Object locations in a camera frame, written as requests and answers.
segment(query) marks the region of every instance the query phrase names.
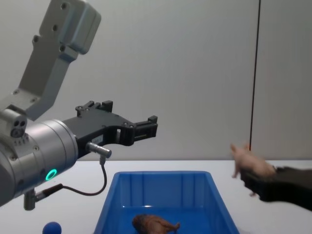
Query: green led ring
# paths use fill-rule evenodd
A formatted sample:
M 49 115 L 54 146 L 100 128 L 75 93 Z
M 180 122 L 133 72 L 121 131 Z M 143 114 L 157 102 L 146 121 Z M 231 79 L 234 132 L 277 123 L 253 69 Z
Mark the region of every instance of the green led ring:
M 47 174 L 47 176 L 45 177 L 45 180 L 50 180 L 53 177 L 56 176 L 56 174 L 58 173 L 58 171 L 56 169 L 52 169 L 51 171 L 49 171 L 49 173 Z

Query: black glove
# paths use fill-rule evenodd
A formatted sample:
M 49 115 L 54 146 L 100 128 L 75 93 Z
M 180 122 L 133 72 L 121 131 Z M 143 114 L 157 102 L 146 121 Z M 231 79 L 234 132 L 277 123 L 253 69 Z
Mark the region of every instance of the black glove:
M 276 169 L 276 174 L 263 178 L 248 170 L 241 170 L 245 187 L 265 202 L 284 201 L 312 211 L 312 170 L 290 167 Z

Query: toy fish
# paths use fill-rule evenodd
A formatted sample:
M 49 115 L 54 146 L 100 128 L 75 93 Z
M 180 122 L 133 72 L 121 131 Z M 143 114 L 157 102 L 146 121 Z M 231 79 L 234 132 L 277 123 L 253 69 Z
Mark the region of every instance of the toy fish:
M 132 225 L 138 234 L 167 234 L 175 232 L 180 228 L 180 224 L 175 226 L 165 219 L 149 214 L 140 214 L 133 218 Z

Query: blue plastic bin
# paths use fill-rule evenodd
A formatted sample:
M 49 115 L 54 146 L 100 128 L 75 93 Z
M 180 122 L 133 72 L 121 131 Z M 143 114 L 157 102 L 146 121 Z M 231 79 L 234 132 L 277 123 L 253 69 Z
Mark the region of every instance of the blue plastic bin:
M 136 234 L 139 214 L 180 222 L 177 234 L 238 234 L 208 172 L 116 173 L 95 234 Z

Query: silver cylindrical joint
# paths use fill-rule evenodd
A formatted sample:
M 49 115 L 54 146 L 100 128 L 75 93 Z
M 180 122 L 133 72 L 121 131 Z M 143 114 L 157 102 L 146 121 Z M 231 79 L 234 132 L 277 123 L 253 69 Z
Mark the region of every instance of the silver cylindrical joint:
M 91 142 L 87 143 L 87 150 L 89 150 L 90 152 L 105 156 L 106 158 L 109 158 L 112 155 L 111 150 L 105 149 L 104 147 L 96 145 Z
M 0 143 L 0 206 L 71 168 L 77 158 L 75 136 L 58 120 L 27 127 L 10 147 Z

